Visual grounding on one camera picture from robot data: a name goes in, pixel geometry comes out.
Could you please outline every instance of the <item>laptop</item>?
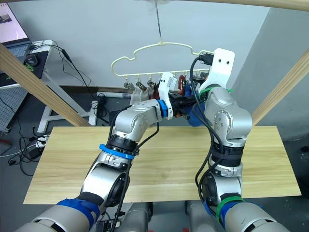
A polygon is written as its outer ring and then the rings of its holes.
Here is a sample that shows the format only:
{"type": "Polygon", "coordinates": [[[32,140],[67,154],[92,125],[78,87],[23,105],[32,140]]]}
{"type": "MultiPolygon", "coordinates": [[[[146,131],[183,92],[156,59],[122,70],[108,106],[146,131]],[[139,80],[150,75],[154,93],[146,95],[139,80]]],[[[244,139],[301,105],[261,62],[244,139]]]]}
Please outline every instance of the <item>laptop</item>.
{"type": "Polygon", "coordinates": [[[15,18],[7,3],[0,3],[0,43],[22,63],[28,54],[31,41],[15,18]]]}

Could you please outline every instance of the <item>hanging hook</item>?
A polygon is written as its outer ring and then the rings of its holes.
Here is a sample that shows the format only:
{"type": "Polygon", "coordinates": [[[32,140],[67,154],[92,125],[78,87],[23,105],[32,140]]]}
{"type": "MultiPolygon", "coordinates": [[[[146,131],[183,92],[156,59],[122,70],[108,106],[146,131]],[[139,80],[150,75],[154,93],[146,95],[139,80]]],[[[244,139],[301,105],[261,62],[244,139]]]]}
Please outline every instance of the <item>hanging hook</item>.
{"type": "Polygon", "coordinates": [[[149,87],[154,86],[154,82],[153,82],[153,76],[151,74],[149,74],[149,81],[147,81],[147,85],[149,87]]]}
{"type": "Polygon", "coordinates": [[[137,86],[137,87],[142,86],[142,83],[141,83],[141,80],[140,80],[140,75],[137,75],[136,77],[137,77],[137,83],[136,83],[136,86],[137,86]]]}
{"type": "Polygon", "coordinates": [[[124,87],[125,87],[125,88],[130,88],[130,82],[129,82],[129,78],[128,78],[127,76],[125,77],[125,80],[126,80],[126,81],[125,81],[125,83],[124,83],[124,87]]]}

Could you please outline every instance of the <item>blue ring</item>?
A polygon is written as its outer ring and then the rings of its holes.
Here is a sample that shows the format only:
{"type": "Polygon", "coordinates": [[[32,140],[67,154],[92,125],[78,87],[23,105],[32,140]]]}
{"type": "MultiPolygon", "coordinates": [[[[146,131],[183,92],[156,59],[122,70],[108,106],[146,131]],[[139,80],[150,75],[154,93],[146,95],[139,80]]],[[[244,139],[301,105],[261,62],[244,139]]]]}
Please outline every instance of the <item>blue ring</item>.
{"type": "Polygon", "coordinates": [[[207,205],[206,201],[203,202],[203,205],[204,205],[204,208],[206,209],[207,213],[209,215],[213,216],[212,213],[211,213],[211,210],[209,209],[209,206],[207,205]]]}
{"type": "Polygon", "coordinates": [[[162,117],[167,117],[168,116],[168,106],[165,104],[163,100],[157,100],[161,106],[163,116],[162,117]]]}
{"type": "Polygon", "coordinates": [[[119,152],[119,151],[114,151],[114,150],[111,150],[109,148],[107,148],[105,146],[105,144],[100,144],[99,148],[109,154],[112,154],[112,155],[115,155],[115,156],[119,156],[119,157],[122,157],[122,158],[126,158],[126,159],[129,159],[129,160],[133,160],[135,156],[133,155],[129,155],[129,154],[126,154],[126,153],[122,153],[122,152],[119,152]]]}

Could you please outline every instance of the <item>power strip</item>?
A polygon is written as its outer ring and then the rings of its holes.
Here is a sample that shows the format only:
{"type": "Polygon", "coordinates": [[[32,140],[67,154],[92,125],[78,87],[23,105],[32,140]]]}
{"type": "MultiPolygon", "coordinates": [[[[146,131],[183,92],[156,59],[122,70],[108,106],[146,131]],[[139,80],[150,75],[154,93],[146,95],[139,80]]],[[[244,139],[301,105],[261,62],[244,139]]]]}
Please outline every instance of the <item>power strip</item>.
{"type": "Polygon", "coordinates": [[[49,139],[49,135],[43,135],[43,137],[38,138],[37,144],[35,146],[37,148],[45,147],[48,139],[49,139]]]}

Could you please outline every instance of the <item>white plastic hanger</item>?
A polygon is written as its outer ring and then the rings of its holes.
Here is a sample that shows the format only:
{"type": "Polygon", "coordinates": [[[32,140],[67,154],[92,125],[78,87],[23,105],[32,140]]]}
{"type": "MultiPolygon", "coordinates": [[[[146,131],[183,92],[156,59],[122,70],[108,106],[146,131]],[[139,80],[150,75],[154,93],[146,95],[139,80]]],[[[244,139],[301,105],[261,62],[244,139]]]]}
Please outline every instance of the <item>white plastic hanger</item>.
{"type": "MultiPolygon", "coordinates": [[[[163,73],[167,72],[167,71],[164,71],[164,72],[145,72],[145,73],[130,73],[130,74],[117,74],[114,70],[114,65],[116,62],[122,60],[122,59],[126,59],[128,61],[133,61],[137,58],[137,53],[141,50],[144,50],[144,49],[147,49],[147,48],[151,48],[151,47],[156,47],[156,46],[165,46],[165,45],[177,45],[177,46],[183,46],[183,47],[187,47],[191,50],[191,54],[192,55],[195,55],[195,56],[199,56],[203,53],[209,53],[209,54],[213,54],[213,52],[210,52],[210,51],[205,51],[205,50],[202,50],[198,53],[194,52],[193,51],[193,48],[190,46],[190,45],[187,45],[187,44],[184,44],[184,43],[173,43],[173,42],[163,42],[162,41],[162,36],[161,36],[161,29],[160,29],[160,22],[159,22],[159,14],[158,14],[158,8],[157,8],[157,1],[155,1],[155,7],[156,7],[156,15],[157,15],[157,20],[158,20],[158,27],[159,27],[159,34],[160,34],[160,42],[156,43],[156,44],[151,44],[151,45],[148,45],[148,46],[144,46],[144,47],[141,47],[137,50],[135,50],[133,52],[133,58],[129,58],[129,57],[120,57],[116,60],[114,60],[112,63],[111,63],[111,70],[112,70],[112,73],[115,74],[116,76],[121,76],[121,77],[124,77],[124,78],[128,78],[129,76],[142,76],[142,75],[148,75],[148,76],[151,76],[151,75],[154,75],[154,74],[160,74],[162,75],[163,73]]],[[[188,73],[190,70],[177,70],[177,71],[168,71],[169,73],[172,73],[172,74],[176,74],[176,73],[188,73]]],[[[209,69],[194,69],[195,72],[201,72],[201,71],[209,71],[209,69]]]]}

